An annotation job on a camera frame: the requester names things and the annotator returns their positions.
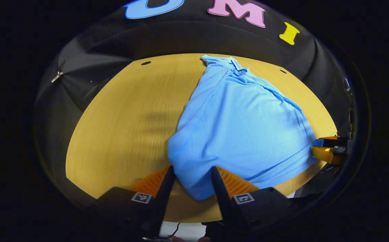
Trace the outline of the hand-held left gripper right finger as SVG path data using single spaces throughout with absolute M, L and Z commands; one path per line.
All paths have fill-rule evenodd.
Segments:
M 273 226 L 294 211 L 294 203 L 274 187 L 260 189 L 219 166 L 211 182 L 223 222 L 232 232 L 252 232 Z

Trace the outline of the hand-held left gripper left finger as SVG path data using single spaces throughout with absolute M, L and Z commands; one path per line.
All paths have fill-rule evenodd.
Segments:
M 131 236 L 158 236 L 175 181 L 169 166 L 125 187 L 113 187 L 95 201 L 95 211 Z

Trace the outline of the light blue T-shirt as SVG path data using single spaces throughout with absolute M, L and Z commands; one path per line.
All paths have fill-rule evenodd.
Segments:
M 214 166 L 262 189 L 316 163 L 311 150 L 319 140 L 298 104 L 233 57 L 201 60 L 204 74 L 167 142 L 168 159 L 193 199 L 214 195 Z

